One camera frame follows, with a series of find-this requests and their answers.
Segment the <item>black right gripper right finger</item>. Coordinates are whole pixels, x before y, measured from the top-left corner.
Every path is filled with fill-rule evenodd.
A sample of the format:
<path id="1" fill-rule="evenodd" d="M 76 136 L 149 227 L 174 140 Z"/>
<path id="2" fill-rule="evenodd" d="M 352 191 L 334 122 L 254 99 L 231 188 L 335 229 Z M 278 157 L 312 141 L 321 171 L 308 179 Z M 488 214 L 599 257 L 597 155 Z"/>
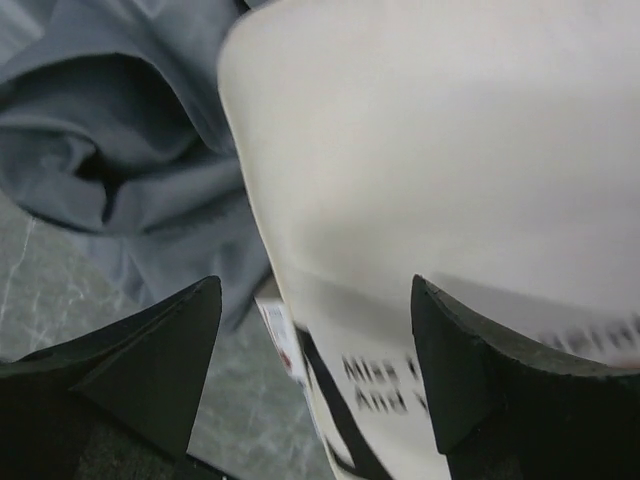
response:
<path id="1" fill-rule="evenodd" d="M 639 374 L 531 340 L 422 277 L 411 319 L 438 451 L 455 479 L 635 479 Z"/>

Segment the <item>cream pillow with bear print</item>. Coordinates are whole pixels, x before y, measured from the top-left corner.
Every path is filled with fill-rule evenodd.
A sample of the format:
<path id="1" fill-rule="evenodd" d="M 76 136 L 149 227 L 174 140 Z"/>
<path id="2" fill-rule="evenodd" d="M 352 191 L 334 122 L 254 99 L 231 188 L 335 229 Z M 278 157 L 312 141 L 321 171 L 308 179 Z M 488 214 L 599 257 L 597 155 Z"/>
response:
<path id="1" fill-rule="evenodd" d="M 272 1 L 218 78 L 336 478 L 455 479 L 415 277 L 639 374 L 637 2 Z"/>

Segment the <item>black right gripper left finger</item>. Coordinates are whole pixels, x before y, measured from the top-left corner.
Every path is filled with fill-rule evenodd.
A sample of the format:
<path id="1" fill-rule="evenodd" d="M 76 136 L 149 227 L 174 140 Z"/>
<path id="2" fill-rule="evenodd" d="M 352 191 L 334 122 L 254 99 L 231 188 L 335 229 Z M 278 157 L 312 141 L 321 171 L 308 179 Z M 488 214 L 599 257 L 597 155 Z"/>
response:
<path id="1" fill-rule="evenodd" d="M 217 479 L 187 452 L 221 315 L 205 278 L 1 367 L 5 479 Z"/>

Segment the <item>grey pillowcase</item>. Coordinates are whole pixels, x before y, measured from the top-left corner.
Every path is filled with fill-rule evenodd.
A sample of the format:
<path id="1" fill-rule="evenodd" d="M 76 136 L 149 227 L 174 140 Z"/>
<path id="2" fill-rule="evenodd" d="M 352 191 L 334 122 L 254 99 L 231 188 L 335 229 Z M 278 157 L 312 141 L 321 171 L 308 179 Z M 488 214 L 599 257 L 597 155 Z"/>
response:
<path id="1" fill-rule="evenodd" d="M 222 283 L 237 328 L 269 263 L 217 90 L 243 1 L 5 1 L 1 188 L 140 306 Z"/>

